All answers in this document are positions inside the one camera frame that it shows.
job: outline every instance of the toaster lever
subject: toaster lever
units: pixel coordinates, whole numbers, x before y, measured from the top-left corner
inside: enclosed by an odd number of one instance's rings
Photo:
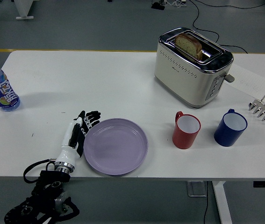
[[[228,83],[234,82],[235,78],[231,76],[230,74],[226,75],[224,78]]]

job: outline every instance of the blue mug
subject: blue mug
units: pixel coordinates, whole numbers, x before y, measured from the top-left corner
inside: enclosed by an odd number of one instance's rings
[[[224,116],[215,131],[215,141],[221,146],[232,146],[248,126],[243,115],[230,109]]]

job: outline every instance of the table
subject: table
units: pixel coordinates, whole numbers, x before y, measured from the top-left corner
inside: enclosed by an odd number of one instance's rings
[[[265,77],[265,55],[234,57],[234,64]],[[22,176],[28,165],[57,157],[70,121],[82,110],[98,110],[100,120],[129,119],[147,135],[144,162],[124,177],[217,181],[217,201],[224,208],[220,215],[228,214],[221,181],[265,180],[265,122],[248,110],[254,98],[224,84],[212,102],[188,108],[154,77],[155,60],[156,52],[12,52],[2,69],[21,105],[14,112],[0,110],[0,176]],[[213,133],[230,108],[249,125],[227,148],[214,141]],[[172,142],[177,111],[193,114],[202,124],[187,150]],[[83,156],[76,165],[74,177],[108,177]],[[42,169],[28,176],[39,176]]]
[[[33,1],[39,0],[14,0],[18,13],[20,15],[16,17],[17,20],[31,20],[34,18],[33,16],[28,16]]]

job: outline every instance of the bottle label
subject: bottle label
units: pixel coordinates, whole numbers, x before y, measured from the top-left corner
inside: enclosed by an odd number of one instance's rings
[[[2,71],[0,77],[0,107],[12,107],[18,102],[18,100],[19,97],[13,91],[6,74]]]

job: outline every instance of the mug handle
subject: mug handle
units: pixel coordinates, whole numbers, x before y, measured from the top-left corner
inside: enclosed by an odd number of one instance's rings
[[[176,113],[175,122],[177,122],[178,118],[180,118],[181,116],[183,116],[182,111],[178,111],[178,112]]]

